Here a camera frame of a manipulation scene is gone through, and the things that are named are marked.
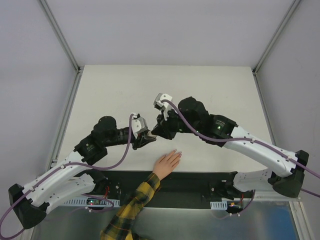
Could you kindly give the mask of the beige nail polish bottle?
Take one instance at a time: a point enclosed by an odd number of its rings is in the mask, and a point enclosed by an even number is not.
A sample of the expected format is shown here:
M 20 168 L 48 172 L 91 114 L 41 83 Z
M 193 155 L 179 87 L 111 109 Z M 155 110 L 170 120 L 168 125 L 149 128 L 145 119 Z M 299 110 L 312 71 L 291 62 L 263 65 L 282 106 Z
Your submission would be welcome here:
M 152 139 L 156 139 L 157 138 L 157 135 L 154 135 L 151 132 L 149 132 L 147 135 Z

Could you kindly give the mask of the yellow plaid sleeve forearm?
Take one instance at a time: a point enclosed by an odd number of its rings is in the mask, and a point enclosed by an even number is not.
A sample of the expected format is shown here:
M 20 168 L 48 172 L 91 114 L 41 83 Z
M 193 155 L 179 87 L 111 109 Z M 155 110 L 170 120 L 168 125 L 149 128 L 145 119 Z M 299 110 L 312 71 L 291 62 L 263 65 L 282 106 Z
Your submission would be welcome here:
M 144 240 L 145 237 L 133 232 L 136 217 L 147 205 L 158 188 L 160 179 L 151 173 L 133 192 L 111 219 L 109 224 L 100 232 L 101 240 Z

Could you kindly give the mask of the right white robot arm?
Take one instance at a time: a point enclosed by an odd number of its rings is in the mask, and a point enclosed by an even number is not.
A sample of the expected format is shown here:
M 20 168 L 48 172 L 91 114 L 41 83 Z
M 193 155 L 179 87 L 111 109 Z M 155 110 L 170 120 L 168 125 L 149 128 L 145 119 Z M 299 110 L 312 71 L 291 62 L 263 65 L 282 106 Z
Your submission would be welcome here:
M 153 135 L 173 140 L 178 133 L 194 134 L 207 144 L 233 150 L 265 166 L 260 171 L 232 172 L 232 181 L 225 184 L 228 196 L 270 189 L 288 198 L 299 196 L 309 160 L 306 151 L 284 150 L 261 140 L 228 117 L 210 114 L 192 96 L 174 105 L 170 95 L 159 93 L 153 106 L 161 112 Z

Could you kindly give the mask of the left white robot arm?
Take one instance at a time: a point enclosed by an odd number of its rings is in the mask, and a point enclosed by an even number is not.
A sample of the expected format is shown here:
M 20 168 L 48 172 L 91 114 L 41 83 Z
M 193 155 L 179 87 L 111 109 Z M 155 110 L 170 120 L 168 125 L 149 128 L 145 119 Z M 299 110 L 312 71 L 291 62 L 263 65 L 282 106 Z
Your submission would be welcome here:
M 125 145 L 137 150 L 156 138 L 139 114 L 131 114 L 129 126 L 120 129 L 112 116 L 104 116 L 63 161 L 30 183 L 12 185 L 8 189 L 10 206 L 22 227 L 31 229 L 65 201 L 105 191 L 102 172 L 108 168 L 96 167 L 95 163 L 108 154 L 108 147 Z

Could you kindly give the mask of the person's hand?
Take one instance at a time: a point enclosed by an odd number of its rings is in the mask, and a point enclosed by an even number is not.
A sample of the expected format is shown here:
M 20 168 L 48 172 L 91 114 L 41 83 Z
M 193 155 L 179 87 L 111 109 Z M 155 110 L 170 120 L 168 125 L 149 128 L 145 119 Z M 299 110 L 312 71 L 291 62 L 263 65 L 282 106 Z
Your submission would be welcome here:
M 176 149 L 165 154 L 155 162 L 152 173 L 155 174 L 160 181 L 163 180 L 180 164 L 181 157 L 182 152 L 177 152 Z

